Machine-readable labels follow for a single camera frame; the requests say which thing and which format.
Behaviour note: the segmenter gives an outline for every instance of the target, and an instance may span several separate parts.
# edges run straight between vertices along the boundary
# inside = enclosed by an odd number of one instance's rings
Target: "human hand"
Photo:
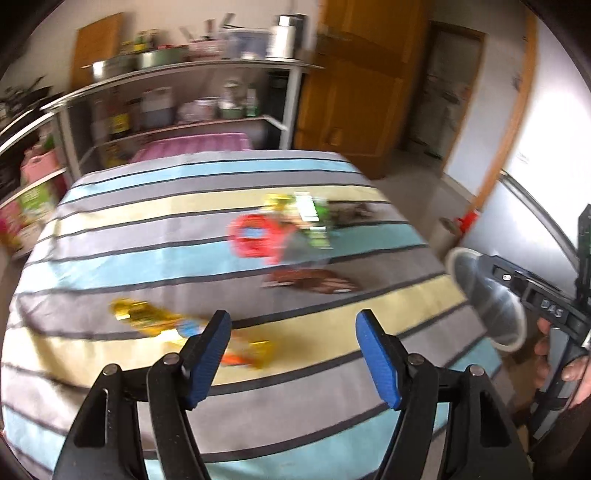
[[[550,332],[550,322],[543,318],[538,319],[538,328],[544,334],[544,337],[535,344],[534,352],[538,355],[535,365],[535,387],[541,388],[544,385],[546,377],[550,373],[550,365],[546,360],[546,355],[550,351],[550,342],[548,333]],[[581,380],[569,408],[579,405],[591,395],[591,368],[587,369],[589,363],[588,356],[582,356],[569,363],[562,370],[562,380],[572,381]]]

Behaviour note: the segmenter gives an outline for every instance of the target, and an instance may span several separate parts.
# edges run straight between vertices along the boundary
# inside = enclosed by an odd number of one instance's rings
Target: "wooden door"
[[[344,155],[384,176],[408,112],[431,0],[326,0],[295,147]]]

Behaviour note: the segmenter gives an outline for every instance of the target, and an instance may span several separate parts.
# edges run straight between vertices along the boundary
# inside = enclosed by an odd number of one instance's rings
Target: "blue stripe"
[[[308,249],[312,257],[298,261],[326,260],[377,250],[423,245],[424,240],[407,224],[351,226],[331,235],[332,249]],[[204,277],[260,270],[269,267],[263,258],[241,258],[230,241],[113,254],[105,257],[28,265],[17,293],[64,288],[119,287],[173,278]]]
[[[482,365],[489,375],[501,360],[490,341],[482,339],[452,368],[464,370],[472,363]],[[53,470],[65,438],[46,430],[3,407],[6,433],[10,442]],[[445,425],[448,404],[439,404],[435,429]],[[387,410],[331,437],[286,452],[234,462],[208,463],[214,480],[281,478],[282,480],[355,480],[376,470],[385,454],[398,419],[398,412]],[[163,480],[157,460],[146,460],[150,480]]]
[[[112,192],[128,187],[136,187],[159,181],[176,180],[189,177],[203,177],[228,173],[253,173],[259,171],[285,170],[326,170],[358,172],[350,163],[344,161],[319,160],[312,158],[269,159],[220,161],[211,163],[195,163],[178,165],[163,170],[146,171],[136,175],[118,177],[98,184],[74,186],[64,197],[62,203],[72,202],[89,195]]]

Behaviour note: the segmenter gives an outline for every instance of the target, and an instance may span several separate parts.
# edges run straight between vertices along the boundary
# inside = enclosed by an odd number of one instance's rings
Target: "striped bedspread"
[[[330,268],[355,293],[261,288],[263,259],[226,237],[267,193],[310,192],[371,204],[375,217],[338,230]],[[214,479],[358,480],[375,471],[398,413],[378,397],[355,338],[371,308],[388,333],[436,365],[481,364],[508,401],[512,387],[484,328],[424,240],[344,158],[308,151],[178,155],[93,173],[62,200],[15,292],[2,353],[5,434],[41,480],[104,365],[151,365],[170,346],[109,313],[118,297],[209,318],[227,310],[251,340],[271,340],[264,369],[220,367],[189,412]],[[139,406],[151,480],[163,478],[146,404]],[[436,430],[447,420],[437,412]],[[443,435],[434,434],[439,445]],[[426,477],[434,478],[437,459]]]

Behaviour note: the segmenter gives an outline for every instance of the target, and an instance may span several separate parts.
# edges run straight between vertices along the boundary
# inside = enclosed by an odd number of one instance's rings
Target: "yellow stripe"
[[[241,329],[250,340],[272,341],[276,350],[274,359],[261,370],[220,367],[214,384],[282,374],[357,351],[355,316],[362,309],[372,309],[384,330],[395,335],[463,301],[465,298],[452,279],[442,275],[374,299]],[[38,336],[24,327],[7,330],[2,360],[90,387],[106,364],[116,363],[124,370],[147,367],[173,350],[170,344],[154,338],[72,340]]]
[[[82,230],[100,228],[120,223],[149,220],[180,213],[206,212],[234,208],[257,207],[264,204],[270,193],[293,193],[295,190],[307,191],[317,197],[329,200],[351,200],[371,202],[386,198],[373,187],[352,185],[282,187],[272,189],[233,190],[231,192],[188,193],[157,200],[146,200],[130,205],[109,207],[98,212],[75,213],[63,220],[49,222],[43,230],[42,238],[49,235],[60,236]]]

